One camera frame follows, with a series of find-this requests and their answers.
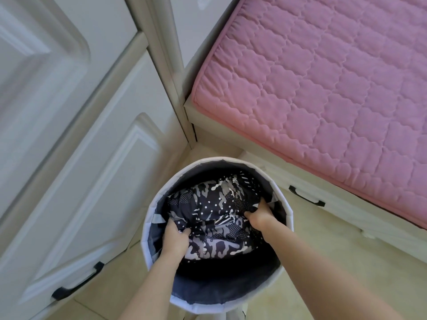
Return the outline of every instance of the person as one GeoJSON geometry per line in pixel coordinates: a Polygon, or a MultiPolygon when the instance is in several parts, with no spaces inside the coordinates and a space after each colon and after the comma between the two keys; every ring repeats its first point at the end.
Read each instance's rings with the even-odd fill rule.
{"type": "MultiPolygon", "coordinates": [[[[350,274],[319,255],[273,216],[264,199],[254,213],[245,212],[277,254],[315,320],[402,320],[379,297],[350,274]]],[[[175,272],[184,257],[190,229],[180,233],[168,221],[162,253],[120,320],[163,320],[167,317],[175,272]]]]}

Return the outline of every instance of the mattress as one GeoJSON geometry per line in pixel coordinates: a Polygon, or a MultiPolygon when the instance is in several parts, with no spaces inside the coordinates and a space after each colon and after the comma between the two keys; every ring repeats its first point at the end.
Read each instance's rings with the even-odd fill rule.
{"type": "Polygon", "coordinates": [[[427,229],[427,0],[240,0],[205,115],[427,229]]]}

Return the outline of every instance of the black drawer handle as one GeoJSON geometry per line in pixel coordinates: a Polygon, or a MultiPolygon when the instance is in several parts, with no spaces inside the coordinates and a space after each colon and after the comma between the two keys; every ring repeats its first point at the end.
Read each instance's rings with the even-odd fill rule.
{"type": "Polygon", "coordinates": [[[93,279],[96,275],[98,275],[103,270],[103,267],[104,267],[104,263],[102,262],[96,263],[95,266],[93,267],[96,270],[96,272],[93,273],[91,276],[89,276],[86,280],[84,280],[74,288],[65,288],[61,286],[60,288],[56,289],[55,292],[53,292],[52,297],[56,301],[60,301],[62,299],[65,299],[66,297],[69,297],[75,291],[77,291],[79,288],[81,288],[83,285],[85,285],[87,282],[93,279]]]}
{"type": "Polygon", "coordinates": [[[321,201],[321,200],[319,200],[318,202],[313,202],[313,201],[310,201],[309,199],[306,199],[306,198],[304,198],[303,196],[299,195],[299,194],[296,192],[296,188],[295,188],[294,186],[292,186],[292,185],[289,187],[289,191],[291,191],[293,194],[295,194],[295,195],[299,196],[300,198],[302,198],[302,199],[304,199],[304,200],[306,200],[306,201],[308,201],[308,202],[310,202],[310,203],[313,203],[313,204],[314,204],[314,205],[316,205],[316,206],[324,206],[324,202],[323,202],[323,201],[321,201]]]}

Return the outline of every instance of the white bed frame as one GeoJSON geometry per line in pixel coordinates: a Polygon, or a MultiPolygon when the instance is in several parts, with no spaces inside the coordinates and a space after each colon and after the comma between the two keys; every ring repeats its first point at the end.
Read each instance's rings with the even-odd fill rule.
{"type": "Polygon", "coordinates": [[[420,229],[320,177],[285,162],[198,112],[190,98],[184,107],[191,123],[245,150],[239,158],[260,167],[279,187],[289,191],[289,187],[293,186],[300,196],[312,202],[323,201],[325,205],[320,207],[321,209],[360,228],[364,236],[377,237],[427,263],[427,230],[420,229]]]}

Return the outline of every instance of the patterned clothing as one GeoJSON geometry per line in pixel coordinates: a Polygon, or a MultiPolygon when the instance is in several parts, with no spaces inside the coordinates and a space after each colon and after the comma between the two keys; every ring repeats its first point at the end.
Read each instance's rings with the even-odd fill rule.
{"type": "Polygon", "coordinates": [[[229,172],[168,196],[169,216],[180,231],[191,228],[185,259],[246,254],[264,240],[244,217],[254,212],[261,185],[245,171],[229,172]]]}

